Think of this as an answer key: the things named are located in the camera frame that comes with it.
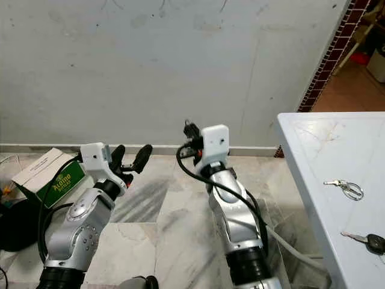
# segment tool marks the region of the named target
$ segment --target white baseboard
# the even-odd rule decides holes
[[[110,148],[114,149],[118,145],[111,144]],[[142,144],[125,144],[127,154],[136,154],[142,147]],[[154,144],[154,155],[174,155],[179,145],[173,144]],[[80,144],[67,143],[0,143],[0,152],[46,152],[51,148],[58,148],[64,152],[78,152]],[[230,155],[243,155],[255,157],[273,157],[278,147],[275,146],[231,146]]]

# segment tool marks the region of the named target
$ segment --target key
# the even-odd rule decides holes
[[[368,251],[383,255],[385,253],[385,239],[379,235],[369,234],[366,237],[350,234],[347,232],[341,232],[341,235],[350,237],[358,242],[364,243]]]
[[[324,182],[324,185],[336,185],[337,187],[339,187],[341,185],[341,181],[337,179],[331,182]]]

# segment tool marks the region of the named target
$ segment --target white table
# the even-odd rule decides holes
[[[280,141],[324,254],[332,288],[385,288],[385,263],[342,236],[385,237],[385,113],[283,113]],[[324,181],[362,187],[360,201]]]

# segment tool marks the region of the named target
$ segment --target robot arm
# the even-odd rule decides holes
[[[124,146],[117,147],[112,154],[102,143],[81,146],[84,168],[96,183],[69,208],[63,224],[52,234],[39,289],[80,288],[100,233],[115,207],[114,201],[125,193],[134,178],[123,172],[140,173],[151,152],[150,145],[143,147],[133,164],[123,167]]]
[[[263,224],[240,200],[239,197],[250,199],[234,171],[226,168],[229,153],[228,127],[211,126],[202,129],[200,134],[195,124],[186,123],[184,132],[189,138],[189,145],[185,145],[187,153],[182,158],[194,156],[198,176],[235,193],[231,194],[212,184],[206,187],[234,288],[281,288],[279,280],[272,277],[265,259],[261,238]]]

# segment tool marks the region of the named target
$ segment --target floor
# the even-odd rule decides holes
[[[365,66],[349,61],[332,76],[312,111],[385,111],[385,84]]]
[[[38,154],[20,154],[26,167]],[[133,156],[125,156],[125,163]],[[319,254],[303,203],[284,159],[229,157],[241,181],[257,198],[267,223],[302,253]],[[64,202],[92,185],[86,179]],[[48,235],[64,212],[55,216]],[[300,264],[270,240],[268,261],[284,289],[319,288],[324,277]],[[35,288],[42,271],[37,246],[0,252],[10,289]],[[132,276],[155,275],[160,288],[232,288],[214,229],[205,186],[186,176],[174,156],[151,157],[116,209],[102,235],[82,288],[116,288]]]

